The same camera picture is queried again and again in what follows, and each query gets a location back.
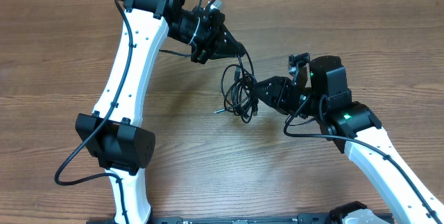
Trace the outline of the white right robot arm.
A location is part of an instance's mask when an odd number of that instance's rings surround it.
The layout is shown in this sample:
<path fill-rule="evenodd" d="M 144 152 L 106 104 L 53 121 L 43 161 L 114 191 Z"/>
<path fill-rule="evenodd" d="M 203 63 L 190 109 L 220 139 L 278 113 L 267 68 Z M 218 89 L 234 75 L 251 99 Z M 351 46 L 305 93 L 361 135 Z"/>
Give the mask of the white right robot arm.
<path fill-rule="evenodd" d="M 401 158 L 382 122 L 372 110 L 352 99 L 345 67 L 338 56 L 311 59 L 289 56 L 289 77 L 274 76 L 255 83 L 253 94 L 291 122 L 312 117 L 316 137 L 333 141 L 338 150 L 366 175 L 399 223 L 442 223 L 443 204 Z"/>

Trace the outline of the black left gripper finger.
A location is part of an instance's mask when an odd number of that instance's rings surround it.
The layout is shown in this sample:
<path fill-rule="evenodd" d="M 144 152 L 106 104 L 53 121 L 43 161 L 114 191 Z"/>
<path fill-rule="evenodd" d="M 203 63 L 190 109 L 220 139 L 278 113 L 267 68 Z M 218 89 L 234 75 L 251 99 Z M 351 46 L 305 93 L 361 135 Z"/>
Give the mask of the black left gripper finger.
<path fill-rule="evenodd" d="M 242 58 L 243 53 L 223 53 L 223 52 L 213 52 L 209 55 L 209 60 L 218 60 L 223 58 Z"/>
<path fill-rule="evenodd" d="M 215 42 L 214 52 L 223 53 L 243 53 L 245 54 L 245 47 L 241 42 L 236 41 L 231 32 L 223 24 Z"/>

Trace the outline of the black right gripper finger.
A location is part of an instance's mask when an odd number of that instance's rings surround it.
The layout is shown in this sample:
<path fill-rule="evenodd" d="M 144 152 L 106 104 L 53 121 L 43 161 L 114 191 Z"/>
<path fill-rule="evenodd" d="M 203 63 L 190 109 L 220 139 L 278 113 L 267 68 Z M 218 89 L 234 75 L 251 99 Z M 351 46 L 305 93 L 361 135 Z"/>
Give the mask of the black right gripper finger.
<path fill-rule="evenodd" d="M 275 111 L 281 113 L 279 108 L 280 95 L 279 94 L 258 94 L 257 98 L 266 104 L 267 106 L 273 108 Z"/>
<path fill-rule="evenodd" d="M 256 94 L 279 94 L 287 81 L 286 77 L 271 77 L 255 84 Z"/>

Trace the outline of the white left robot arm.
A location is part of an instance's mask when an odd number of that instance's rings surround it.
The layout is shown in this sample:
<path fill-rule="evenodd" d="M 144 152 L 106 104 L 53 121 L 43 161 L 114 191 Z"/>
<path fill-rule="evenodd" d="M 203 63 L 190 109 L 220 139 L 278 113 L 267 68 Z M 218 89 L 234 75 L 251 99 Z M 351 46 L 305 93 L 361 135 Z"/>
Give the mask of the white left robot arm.
<path fill-rule="evenodd" d="M 240 58 L 246 53 L 225 27 L 218 0 L 193 10 L 185 0 L 116 0 L 123 18 L 119 48 L 105 89 L 91 114 L 79 114 L 76 132 L 112 183 L 113 223 L 147 223 L 151 206 L 145 170 L 155 135 L 142 128 L 144 99 L 166 38 L 191 47 L 192 62 Z"/>

